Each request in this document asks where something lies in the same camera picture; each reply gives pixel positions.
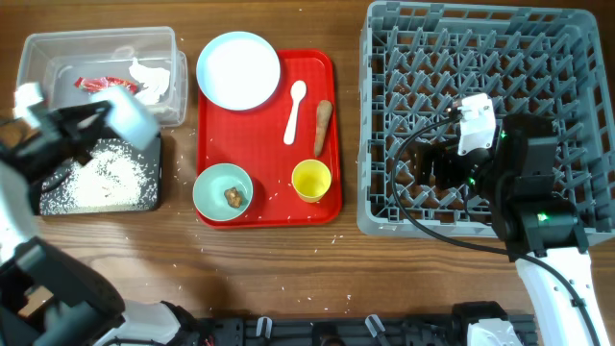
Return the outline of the red snack wrapper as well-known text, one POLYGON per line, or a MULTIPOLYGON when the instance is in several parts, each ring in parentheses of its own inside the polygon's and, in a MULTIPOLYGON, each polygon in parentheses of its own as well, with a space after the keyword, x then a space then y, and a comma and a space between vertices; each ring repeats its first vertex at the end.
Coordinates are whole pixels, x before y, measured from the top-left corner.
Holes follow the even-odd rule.
POLYGON ((88 93, 97 93, 111 87, 124 87, 132 94, 138 92, 138 85, 116 77, 83 78, 80 77, 74 86, 88 93))

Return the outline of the light blue bowl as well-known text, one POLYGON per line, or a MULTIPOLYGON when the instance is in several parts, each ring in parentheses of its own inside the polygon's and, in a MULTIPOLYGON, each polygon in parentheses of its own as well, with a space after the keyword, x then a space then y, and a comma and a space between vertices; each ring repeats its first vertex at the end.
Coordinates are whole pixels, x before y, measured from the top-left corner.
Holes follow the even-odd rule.
POLYGON ((111 104, 105 116, 107 126, 138 150, 145 150, 160 132, 156 117, 123 86, 94 93, 89 100, 111 104))

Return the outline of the white napkin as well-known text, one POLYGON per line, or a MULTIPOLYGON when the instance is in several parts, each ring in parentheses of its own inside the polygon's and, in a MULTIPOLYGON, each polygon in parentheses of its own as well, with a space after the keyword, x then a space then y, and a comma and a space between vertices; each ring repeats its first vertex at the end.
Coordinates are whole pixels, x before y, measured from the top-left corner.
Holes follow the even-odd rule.
POLYGON ((140 85, 135 98, 142 104, 155 105, 170 86, 170 71, 162 67, 147 67, 132 59, 129 73, 140 85))

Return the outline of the brown carrot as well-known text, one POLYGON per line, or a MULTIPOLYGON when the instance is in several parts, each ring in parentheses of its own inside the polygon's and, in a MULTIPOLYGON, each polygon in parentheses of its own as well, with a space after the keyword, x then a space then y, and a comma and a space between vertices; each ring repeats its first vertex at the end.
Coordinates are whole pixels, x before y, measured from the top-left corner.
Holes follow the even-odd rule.
POLYGON ((333 105, 331 101, 322 100, 319 102, 316 109, 316 127, 313 149, 315 157, 319 157, 322 154, 326 133, 332 117, 332 111, 333 105))

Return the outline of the yellow plastic cup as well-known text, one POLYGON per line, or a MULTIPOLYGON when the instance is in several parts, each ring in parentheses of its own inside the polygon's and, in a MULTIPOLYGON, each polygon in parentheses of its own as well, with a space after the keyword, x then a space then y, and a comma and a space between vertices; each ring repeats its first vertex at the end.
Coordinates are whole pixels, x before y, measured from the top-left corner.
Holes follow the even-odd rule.
POLYGON ((294 167, 291 185, 304 202, 316 203, 331 187, 332 173, 321 161, 304 160, 294 167))

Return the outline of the mint green bowl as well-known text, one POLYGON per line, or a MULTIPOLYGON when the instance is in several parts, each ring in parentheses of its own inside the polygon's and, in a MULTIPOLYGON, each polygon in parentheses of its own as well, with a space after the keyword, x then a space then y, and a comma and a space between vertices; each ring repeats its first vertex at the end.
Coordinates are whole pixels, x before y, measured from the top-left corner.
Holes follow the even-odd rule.
POLYGON ((207 219, 226 222, 236 219, 251 205, 254 186, 251 177, 241 167, 232 163, 217 163, 205 169, 193 186, 193 203, 207 219), (224 197, 224 191, 236 187, 243 197, 239 209, 231 208, 224 197))

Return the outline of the brown food scrap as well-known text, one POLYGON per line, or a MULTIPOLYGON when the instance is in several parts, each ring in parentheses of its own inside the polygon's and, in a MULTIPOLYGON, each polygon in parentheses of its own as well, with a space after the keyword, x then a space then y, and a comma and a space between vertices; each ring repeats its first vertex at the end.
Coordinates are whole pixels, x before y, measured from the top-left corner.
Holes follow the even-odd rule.
POLYGON ((243 197, 236 187, 231 187, 224 191, 224 197, 227 204, 234 209, 239 209, 243 203, 243 197))

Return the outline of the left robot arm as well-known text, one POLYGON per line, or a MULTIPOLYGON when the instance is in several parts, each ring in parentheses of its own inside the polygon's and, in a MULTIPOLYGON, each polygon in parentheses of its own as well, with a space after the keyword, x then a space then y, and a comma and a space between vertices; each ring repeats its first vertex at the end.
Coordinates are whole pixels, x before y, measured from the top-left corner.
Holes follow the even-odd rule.
POLYGON ((4 345, 209 345, 211 331, 167 302, 124 300, 99 273, 39 235, 31 189, 68 161, 87 164, 107 131, 143 150, 155 116, 123 86, 52 110, 39 84, 19 86, 13 118, 34 134, 1 147, 1 342, 4 345))

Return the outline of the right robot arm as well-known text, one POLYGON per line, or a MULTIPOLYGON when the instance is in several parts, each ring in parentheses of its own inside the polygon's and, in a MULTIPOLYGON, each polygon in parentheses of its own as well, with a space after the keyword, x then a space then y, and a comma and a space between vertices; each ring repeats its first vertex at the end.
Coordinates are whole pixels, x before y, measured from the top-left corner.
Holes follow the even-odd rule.
POLYGON ((487 201, 491 227, 528 291, 548 345, 609 342, 591 275, 589 241, 576 205, 554 192, 557 134, 551 119, 508 115, 485 149, 460 140, 408 146, 419 183, 466 184, 487 201))

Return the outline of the grey dishwasher rack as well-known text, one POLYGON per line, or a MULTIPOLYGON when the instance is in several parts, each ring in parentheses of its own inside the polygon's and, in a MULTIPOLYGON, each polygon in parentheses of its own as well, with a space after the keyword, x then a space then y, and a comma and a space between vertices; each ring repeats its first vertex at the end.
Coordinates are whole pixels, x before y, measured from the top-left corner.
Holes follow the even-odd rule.
POLYGON ((576 9, 371 4, 360 36, 357 225, 367 235, 489 237, 486 201, 465 185, 418 184, 406 137, 435 144, 454 100, 488 95, 498 117, 532 113, 558 133, 554 191, 591 244, 614 236, 614 110, 595 16, 576 9))

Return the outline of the clear plastic bin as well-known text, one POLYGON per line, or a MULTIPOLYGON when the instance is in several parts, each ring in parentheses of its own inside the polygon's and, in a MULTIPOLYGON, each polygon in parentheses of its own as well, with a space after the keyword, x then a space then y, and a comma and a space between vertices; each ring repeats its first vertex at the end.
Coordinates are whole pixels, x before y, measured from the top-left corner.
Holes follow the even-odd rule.
POLYGON ((187 61, 169 27, 137 27, 32 34, 25 40, 16 77, 18 86, 38 83, 51 108, 85 104, 90 93, 80 78, 113 77, 147 89, 145 72, 169 73, 167 89, 147 105, 161 126, 178 127, 187 108, 187 61))

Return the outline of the red serving tray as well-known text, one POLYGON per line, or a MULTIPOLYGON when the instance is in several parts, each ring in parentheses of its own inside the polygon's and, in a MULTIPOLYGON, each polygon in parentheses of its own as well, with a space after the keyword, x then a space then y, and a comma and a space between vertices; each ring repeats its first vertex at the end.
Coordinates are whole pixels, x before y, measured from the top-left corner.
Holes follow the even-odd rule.
POLYGON ((325 224, 342 208, 341 166, 337 120, 332 118, 319 158, 332 173, 332 185, 316 203, 303 201, 291 185, 291 173, 303 160, 312 158, 316 109, 320 101, 335 100, 331 59, 318 50, 281 50, 282 78, 276 92, 261 107, 228 111, 199 97, 196 171, 218 163, 243 168, 254 186, 254 200, 234 220, 216 221, 203 216, 214 229, 290 227, 325 224), (283 132, 291 108, 291 85, 302 80, 307 95, 300 104, 298 129, 292 145, 283 144, 283 132))

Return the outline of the white plastic spoon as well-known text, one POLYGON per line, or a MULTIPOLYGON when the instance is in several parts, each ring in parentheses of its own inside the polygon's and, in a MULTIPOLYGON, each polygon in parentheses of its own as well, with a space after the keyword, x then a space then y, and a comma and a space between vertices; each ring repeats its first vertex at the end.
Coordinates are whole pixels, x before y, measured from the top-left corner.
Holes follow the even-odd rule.
POLYGON ((307 85, 304 81, 298 80, 293 83, 290 89, 292 106, 291 106, 289 118, 288 118, 286 128, 284 131, 284 135, 283 135, 283 143, 285 145, 291 145, 294 143, 296 131, 297 131, 299 108, 306 94, 307 94, 307 85))

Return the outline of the light blue plate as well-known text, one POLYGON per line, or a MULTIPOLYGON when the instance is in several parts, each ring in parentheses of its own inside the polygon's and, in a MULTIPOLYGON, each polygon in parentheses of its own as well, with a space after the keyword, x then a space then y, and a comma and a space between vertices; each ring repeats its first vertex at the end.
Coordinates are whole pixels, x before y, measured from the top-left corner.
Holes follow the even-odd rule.
POLYGON ((202 93, 216 106, 247 111, 265 103, 282 76, 280 58, 264 38, 243 31, 212 39, 196 63, 202 93))

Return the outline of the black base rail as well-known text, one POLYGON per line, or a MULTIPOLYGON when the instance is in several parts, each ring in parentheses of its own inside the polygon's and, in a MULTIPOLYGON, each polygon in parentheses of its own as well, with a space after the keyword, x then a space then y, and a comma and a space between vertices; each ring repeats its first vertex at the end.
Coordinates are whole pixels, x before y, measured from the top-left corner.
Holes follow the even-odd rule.
POLYGON ((272 319, 203 318, 203 345, 468 345, 466 334, 480 318, 500 317, 522 345, 539 343, 531 314, 508 314, 494 302, 455 304, 448 314, 385 318, 272 319))

